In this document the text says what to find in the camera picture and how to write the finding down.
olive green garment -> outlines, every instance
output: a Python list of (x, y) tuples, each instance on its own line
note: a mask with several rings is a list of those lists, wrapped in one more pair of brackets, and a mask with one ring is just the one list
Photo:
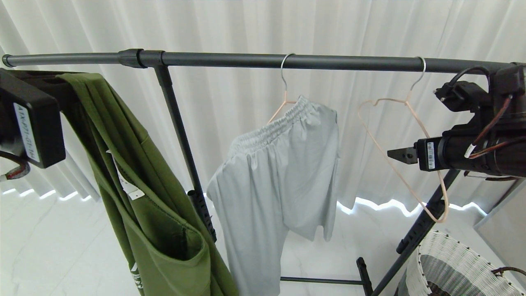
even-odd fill
[(57, 77), (80, 99), (63, 112), (88, 153), (140, 294), (238, 295), (183, 187), (117, 93), (99, 74)]

white tile floor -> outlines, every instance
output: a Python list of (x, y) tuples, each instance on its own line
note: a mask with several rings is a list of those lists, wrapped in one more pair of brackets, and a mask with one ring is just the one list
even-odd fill
[[(218, 233), (222, 230), (211, 204)], [(13, 192), (0, 199), (1, 290), (11, 295), (139, 295), (102, 202), (76, 197), (60, 201), (51, 195), (20, 197)], [(356, 259), (364, 257), (376, 285), (397, 257), (395, 248), (416, 215), (405, 217), (397, 208), (375, 211), (357, 204), (350, 214), (338, 211), (332, 240), (318, 231), (314, 242), (290, 233), (281, 258), (282, 275), (359, 279)], [(481, 219), (475, 209), (452, 210), (449, 221), (436, 229), (473, 247), (500, 265), (500, 260), (472, 226)], [(383, 295), (393, 295), (400, 274)], [(281, 295), (363, 295), (360, 286), (282, 282)]]

light gray pants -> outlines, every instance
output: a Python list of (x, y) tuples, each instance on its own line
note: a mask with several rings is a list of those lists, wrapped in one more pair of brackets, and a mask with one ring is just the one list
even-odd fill
[(279, 118), (232, 143), (208, 185), (241, 296), (276, 296), (287, 232), (326, 241), (336, 215), (336, 111), (300, 97)]

basket handle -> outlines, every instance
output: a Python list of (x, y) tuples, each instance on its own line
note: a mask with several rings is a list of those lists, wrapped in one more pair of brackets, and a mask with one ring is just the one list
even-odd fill
[(520, 272), (520, 273), (526, 275), (526, 271), (524, 271), (522, 269), (518, 269), (516, 267), (501, 267), (501, 268), (497, 268), (495, 270), (492, 270), (491, 272), (493, 272), (493, 274), (495, 276), (501, 277), (501, 276), (503, 276), (504, 271), (517, 271), (517, 272)]

white curtain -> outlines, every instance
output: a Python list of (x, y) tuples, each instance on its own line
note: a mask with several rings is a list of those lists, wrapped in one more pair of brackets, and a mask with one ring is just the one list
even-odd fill
[[(3, 0), (0, 52), (13, 55), (116, 52), (145, 48), (172, 52), (271, 53), (363, 56), (424, 56), (469, 60), (526, 61), (523, 0)], [(166, 103), (153, 70), (120, 65), (20, 67), (99, 72), (122, 96), (186, 189), (191, 182)], [(280, 105), (279, 70), (171, 67), (201, 182), (222, 163), (234, 137), (257, 129)], [(358, 105), (380, 97), (405, 98), (418, 73), (285, 70), (289, 97), (305, 95), (338, 111), (341, 132), (340, 202), (355, 196), (377, 204), (416, 201), (366, 137)], [(452, 74), (426, 74), (412, 102), (432, 136), (470, 114), (449, 112), (432, 90)], [(484, 79), (467, 75), (485, 86)], [(424, 137), (403, 106), (363, 109), (385, 149), (412, 146)], [(73, 137), (65, 130), (67, 141)], [(72, 158), (82, 149), (68, 147)], [(82, 172), (87, 163), (78, 161)], [(435, 173), (396, 164), (426, 200), (438, 185)], [(457, 205), (492, 205), (510, 182), (460, 176), (450, 190)]]

